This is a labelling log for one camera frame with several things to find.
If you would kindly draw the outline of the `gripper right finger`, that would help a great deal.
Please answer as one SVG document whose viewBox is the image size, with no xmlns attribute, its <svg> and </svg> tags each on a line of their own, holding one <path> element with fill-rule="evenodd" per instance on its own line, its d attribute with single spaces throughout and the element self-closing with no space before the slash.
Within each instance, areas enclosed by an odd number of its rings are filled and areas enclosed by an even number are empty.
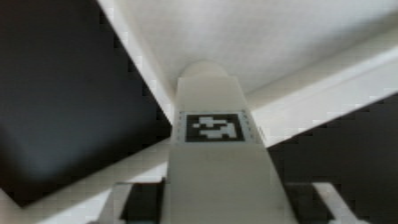
<svg viewBox="0 0 398 224">
<path fill-rule="evenodd" d="M 358 217 L 331 182 L 288 183 L 287 193 L 299 224 L 372 224 Z"/>
</svg>

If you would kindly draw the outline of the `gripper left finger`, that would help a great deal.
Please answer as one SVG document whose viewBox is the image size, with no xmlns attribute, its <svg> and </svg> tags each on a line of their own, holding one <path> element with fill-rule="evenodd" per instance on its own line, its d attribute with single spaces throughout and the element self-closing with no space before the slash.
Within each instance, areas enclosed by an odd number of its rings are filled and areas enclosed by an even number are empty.
<svg viewBox="0 0 398 224">
<path fill-rule="evenodd" d="M 166 182 L 120 182 L 88 224 L 161 224 Z"/>
</svg>

